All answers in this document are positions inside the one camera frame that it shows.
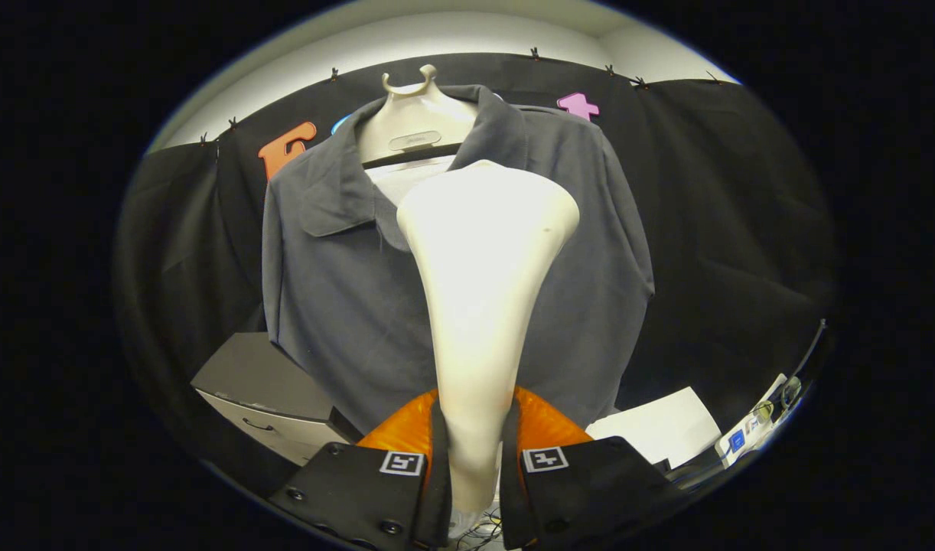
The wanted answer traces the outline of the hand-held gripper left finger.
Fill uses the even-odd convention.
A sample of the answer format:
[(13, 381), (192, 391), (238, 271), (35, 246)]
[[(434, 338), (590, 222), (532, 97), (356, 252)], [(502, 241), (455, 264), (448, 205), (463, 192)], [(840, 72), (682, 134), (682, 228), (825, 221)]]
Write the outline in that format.
[(446, 547), (452, 479), (438, 391), (412, 399), (359, 442), (324, 444), (269, 504), (349, 550)]

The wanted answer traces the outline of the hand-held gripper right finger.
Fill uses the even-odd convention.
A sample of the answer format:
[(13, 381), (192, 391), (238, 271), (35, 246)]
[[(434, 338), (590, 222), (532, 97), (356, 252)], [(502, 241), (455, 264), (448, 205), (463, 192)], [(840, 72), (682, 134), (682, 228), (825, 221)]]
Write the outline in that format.
[(624, 437), (593, 439), (517, 386), (503, 423), (503, 543), (520, 550), (614, 550), (684, 509), (686, 492)]

